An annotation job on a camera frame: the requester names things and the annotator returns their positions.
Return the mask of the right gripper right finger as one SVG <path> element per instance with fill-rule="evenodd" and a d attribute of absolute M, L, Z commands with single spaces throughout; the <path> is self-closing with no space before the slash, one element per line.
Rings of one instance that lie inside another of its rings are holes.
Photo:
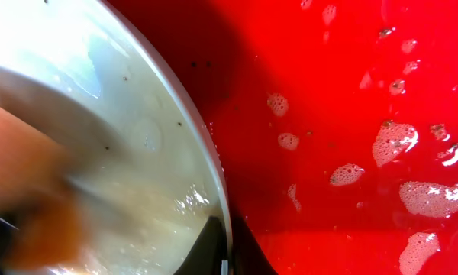
<path fill-rule="evenodd" d="M 231 219 L 235 275 L 277 275 L 258 245 L 247 223 L 241 218 Z"/>

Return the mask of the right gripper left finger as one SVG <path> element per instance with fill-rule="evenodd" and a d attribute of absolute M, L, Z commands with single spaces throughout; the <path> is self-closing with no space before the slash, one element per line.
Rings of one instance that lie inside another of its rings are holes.
<path fill-rule="evenodd" d="M 208 218 L 174 275 L 227 275 L 226 231 L 218 218 Z"/>

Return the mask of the white plate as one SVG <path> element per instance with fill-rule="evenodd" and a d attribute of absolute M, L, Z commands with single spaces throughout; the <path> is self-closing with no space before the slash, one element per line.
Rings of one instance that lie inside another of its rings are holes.
<path fill-rule="evenodd" d="M 0 274 L 174 274 L 208 218 L 232 231 L 222 167 L 189 94 L 105 1 L 0 1 L 0 108 L 59 144 L 79 256 Z"/>

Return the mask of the orange green scrub sponge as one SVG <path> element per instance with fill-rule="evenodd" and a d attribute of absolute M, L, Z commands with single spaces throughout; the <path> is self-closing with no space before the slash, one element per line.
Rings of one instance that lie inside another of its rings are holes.
<path fill-rule="evenodd" d="M 85 240 L 65 150 L 0 108 L 0 268 L 75 260 Z"/>

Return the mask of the red plastic tray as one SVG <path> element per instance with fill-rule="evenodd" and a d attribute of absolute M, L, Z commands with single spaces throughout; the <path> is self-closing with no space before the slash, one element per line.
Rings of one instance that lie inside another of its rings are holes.
<path fill-rule="evenodd" d="M 116 1 L 277 274 L 458 274 L 458 1 Z"/>

